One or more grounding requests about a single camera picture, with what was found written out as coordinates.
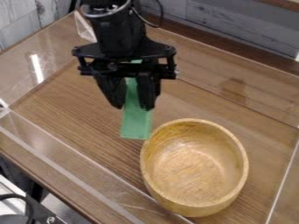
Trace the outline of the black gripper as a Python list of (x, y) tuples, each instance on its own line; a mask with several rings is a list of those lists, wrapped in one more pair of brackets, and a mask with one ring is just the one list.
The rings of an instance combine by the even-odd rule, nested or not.
[[(90, 21), (95, 41), (75, 47), (71, 53), (79, 60), (81, 74), (97, 75), (98, 87), (107, 101), (122, 109), (127, 96), (123, 77), (149, 72), (161, 79), (174, 80), (177, 49), (147, 37), (147, 21), (138, 11), (93, 11), (83, 12), (82, 16)], [(139, 76), (137, 84), (141, 108), (150, 111), (155, 108), (162, 82), (153, 76)]]

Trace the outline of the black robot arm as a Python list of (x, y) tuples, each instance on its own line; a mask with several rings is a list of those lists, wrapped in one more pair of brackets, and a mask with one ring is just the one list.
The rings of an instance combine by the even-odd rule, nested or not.
[(134, 78), (141, 108), (154, 109), (162, 81), (177, 78), (175, 47), (149, 38), (139, 0), (83, 0), (81, 10), (97, 36), (73, 49), (81, 73), (94, 77), (118, 109), (126, 104), (126, 79)]

